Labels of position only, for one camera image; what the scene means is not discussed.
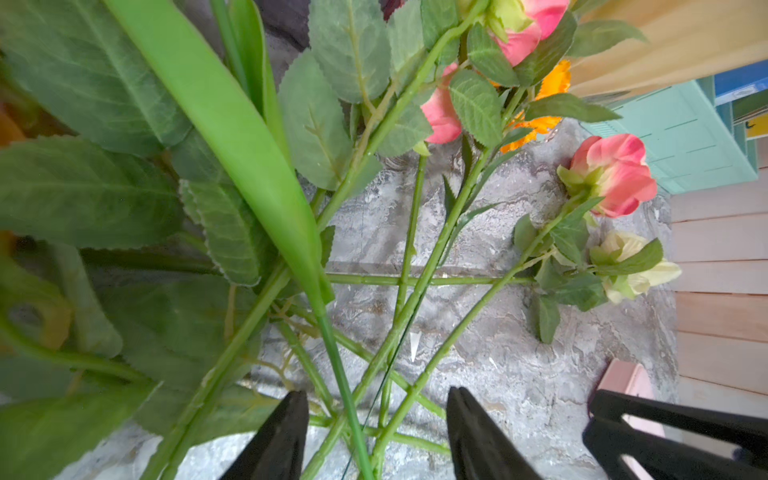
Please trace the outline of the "mint green file organizer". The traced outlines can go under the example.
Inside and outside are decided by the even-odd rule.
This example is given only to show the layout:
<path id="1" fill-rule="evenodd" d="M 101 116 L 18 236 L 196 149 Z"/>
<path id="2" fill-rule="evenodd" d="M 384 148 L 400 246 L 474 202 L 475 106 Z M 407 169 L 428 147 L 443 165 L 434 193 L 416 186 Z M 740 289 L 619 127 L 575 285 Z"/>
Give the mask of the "mint green file organizer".
<path id="1" fill-rule="evenodd" d="M 758 179 L 757 151 L 733 108 L 715 104 L 712 76 L 614 102 L 618 120 L 585 123 L 592 135 L 632 134 L 660 189 L 670 195 Z"/>

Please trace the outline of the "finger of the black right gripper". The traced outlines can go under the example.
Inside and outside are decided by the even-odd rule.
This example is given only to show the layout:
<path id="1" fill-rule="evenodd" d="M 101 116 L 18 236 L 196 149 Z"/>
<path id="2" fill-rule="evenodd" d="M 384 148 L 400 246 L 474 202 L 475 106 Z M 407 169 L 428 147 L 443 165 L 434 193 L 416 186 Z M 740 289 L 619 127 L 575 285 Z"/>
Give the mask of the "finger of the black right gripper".
<path id="1" fill-rule="evenodd" d="M 625 459 L 639 463 L 654 479 L 765 479 L 767 472 L 687 445 L 593 418 L 583 443 L 611 479 L 636 479 Z"/>
<path id="2" fill-rule="evenodd" d="M 767 435 L 766 419 L 679 406 L 608 390 L 595 392 L 589 412 L 610 420 L 630 415 L 706 436 Z"/>

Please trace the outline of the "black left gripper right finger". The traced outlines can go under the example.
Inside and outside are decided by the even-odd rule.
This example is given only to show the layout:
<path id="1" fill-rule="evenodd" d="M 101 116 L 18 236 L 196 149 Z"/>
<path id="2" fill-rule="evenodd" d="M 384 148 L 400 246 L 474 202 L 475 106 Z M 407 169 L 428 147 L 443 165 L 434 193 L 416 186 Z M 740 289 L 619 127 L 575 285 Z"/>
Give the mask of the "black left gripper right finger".
<path id="1" fill-rule="evenodd" d="M 457 479 L 541 479 L 465 387 L 451 387 L 447 430 Z"/>

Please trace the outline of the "large pink rose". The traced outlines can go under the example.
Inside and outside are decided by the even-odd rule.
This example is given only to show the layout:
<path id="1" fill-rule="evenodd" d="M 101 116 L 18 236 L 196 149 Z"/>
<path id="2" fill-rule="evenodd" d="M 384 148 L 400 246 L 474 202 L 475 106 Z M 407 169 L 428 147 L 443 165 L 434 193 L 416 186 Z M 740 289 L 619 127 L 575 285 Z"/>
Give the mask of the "large pink rose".
<path id="1" fill-rule="evenodd" d="M 589 236 L 597 218 L 617 219 L 635 213 L 657 194 L 657 183 L 646 162 L 643 142 L 629 134 L 607 138 L 592 136 L 577 149 L 566 165 L 556 170 L 566 199 L 549 218 L 521 216 L 512 230 L 512 246 L 518 252 L 516 263 L 474 304 L 427 363 L 392 419 L 377 437 L 372 459 L 374 476 L 381 478 L 386 450 L 438 365 L 458 343 L 480 313 L 510 286 L 516 274 L 538 283 L 523 284 L 533 295 L 530 318 L 537 339 L 549 344 L 561 322 L 560 309 L 575 307 L 590 311 L 611 302 L 595 274 L 585 273 L 589 263 Z"/>

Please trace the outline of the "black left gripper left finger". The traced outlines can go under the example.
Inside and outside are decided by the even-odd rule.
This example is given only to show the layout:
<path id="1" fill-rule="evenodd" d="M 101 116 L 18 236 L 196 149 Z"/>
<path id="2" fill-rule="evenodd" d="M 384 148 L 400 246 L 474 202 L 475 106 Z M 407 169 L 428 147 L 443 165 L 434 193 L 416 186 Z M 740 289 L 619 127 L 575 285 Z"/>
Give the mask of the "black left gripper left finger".
<path id="1" fill-rule="evenodd" d="M 306 392 L 290 391 L 220 479 L 299 479 L 308 426 Z"/>

